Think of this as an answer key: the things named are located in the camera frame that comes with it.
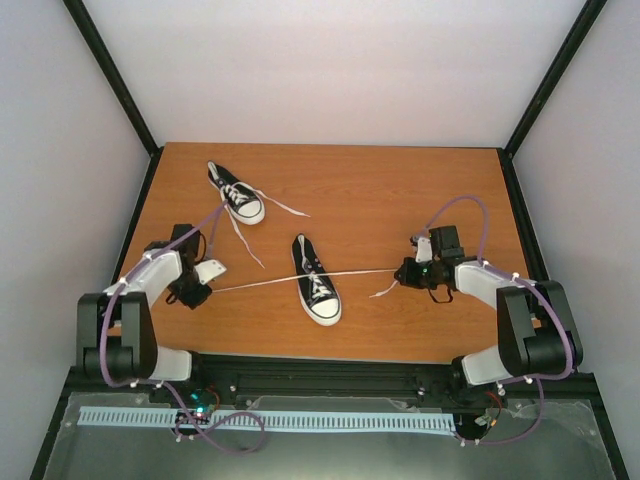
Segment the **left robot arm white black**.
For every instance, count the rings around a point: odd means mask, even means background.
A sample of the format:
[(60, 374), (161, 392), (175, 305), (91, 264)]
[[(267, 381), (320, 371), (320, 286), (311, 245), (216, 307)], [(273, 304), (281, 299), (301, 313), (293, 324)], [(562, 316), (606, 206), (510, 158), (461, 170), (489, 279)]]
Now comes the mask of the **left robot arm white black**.
[(198, 255), (203, 238), (191, 224), (176, 224), (168, 241), (155, 241), (124, 277), (77, 304), (76, 369), (91, 380), (119, 388), (143, 381), (173, 381), (186, 402), (201, 400), (208, 378), (193, 368), (194, 354), (159, 345), (151, 317), (155, 302), (194, 310), (211, 295), (209, 264)]

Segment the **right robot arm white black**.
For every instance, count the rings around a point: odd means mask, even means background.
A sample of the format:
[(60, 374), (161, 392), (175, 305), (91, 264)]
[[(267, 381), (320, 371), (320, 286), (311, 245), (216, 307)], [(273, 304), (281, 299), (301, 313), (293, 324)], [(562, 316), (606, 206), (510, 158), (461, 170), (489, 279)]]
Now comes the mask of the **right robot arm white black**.
[(562, 380), (580, 366), (584, 350), (560, 283), (522, 278), (466, 255), (454, 226), (415, 235), (410, 243), (414, 255), (394, 273), (396, 283), (427, 291), (436, 304), (464, 294), (496, 313), (497, 343), (452, 362), (463, 384)]

